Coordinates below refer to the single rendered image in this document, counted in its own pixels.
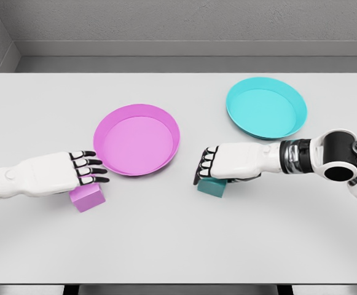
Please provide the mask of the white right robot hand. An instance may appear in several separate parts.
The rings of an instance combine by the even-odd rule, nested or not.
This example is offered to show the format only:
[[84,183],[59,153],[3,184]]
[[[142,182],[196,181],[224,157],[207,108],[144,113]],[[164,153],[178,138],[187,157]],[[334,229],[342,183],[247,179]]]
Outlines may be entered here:
[[226,179],[229,183],[249,181],[261,176],[263,145],[224,143],[206,148],[197,166],[193,184],[201,179]]

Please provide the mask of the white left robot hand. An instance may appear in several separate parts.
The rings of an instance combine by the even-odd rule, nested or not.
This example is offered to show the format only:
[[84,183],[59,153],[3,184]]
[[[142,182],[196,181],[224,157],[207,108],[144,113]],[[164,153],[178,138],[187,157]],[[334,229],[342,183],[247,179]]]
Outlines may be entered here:
[[57,152],[28,159],[22,165],[25,172],[22,193],[30,197],[109,182],[108,171],[94,151]]

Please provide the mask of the teal cube block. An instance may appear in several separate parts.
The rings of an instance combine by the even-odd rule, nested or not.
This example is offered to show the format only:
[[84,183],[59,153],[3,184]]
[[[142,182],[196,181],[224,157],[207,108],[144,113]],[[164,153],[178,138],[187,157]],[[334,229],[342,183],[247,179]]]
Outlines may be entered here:
[[198,182],[197,190],[214,197],[222,198],[226,185],[226,179],[204,178]]

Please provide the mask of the pink cube block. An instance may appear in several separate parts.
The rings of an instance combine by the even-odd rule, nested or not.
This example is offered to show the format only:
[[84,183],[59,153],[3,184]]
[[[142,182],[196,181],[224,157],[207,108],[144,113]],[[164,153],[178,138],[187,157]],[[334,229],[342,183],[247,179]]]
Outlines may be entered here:
[[80,213],[101,205],[106,201],[100,185],[88,184],[79,186],[69,192],[72,204]]

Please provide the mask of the cyan round plate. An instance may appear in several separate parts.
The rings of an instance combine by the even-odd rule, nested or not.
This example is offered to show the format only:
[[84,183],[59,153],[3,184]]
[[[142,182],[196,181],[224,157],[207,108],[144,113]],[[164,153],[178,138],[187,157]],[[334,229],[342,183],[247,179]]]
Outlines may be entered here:
[[308,115],[302,95],[270,77],[251,77],[236,83],[227,94],[226,110],[238,128],[265,140],[293,135],[304,126]]

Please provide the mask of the pink round plate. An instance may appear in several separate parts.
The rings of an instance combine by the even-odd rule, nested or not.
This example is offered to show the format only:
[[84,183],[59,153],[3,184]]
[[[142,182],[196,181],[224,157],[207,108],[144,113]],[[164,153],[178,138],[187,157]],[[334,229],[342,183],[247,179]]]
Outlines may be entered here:
[[109,113],[98,124],[93,148],[109,170],[142,176],[167,165],[176,155],[181,134],[177,121],[149,104],[131,104]]

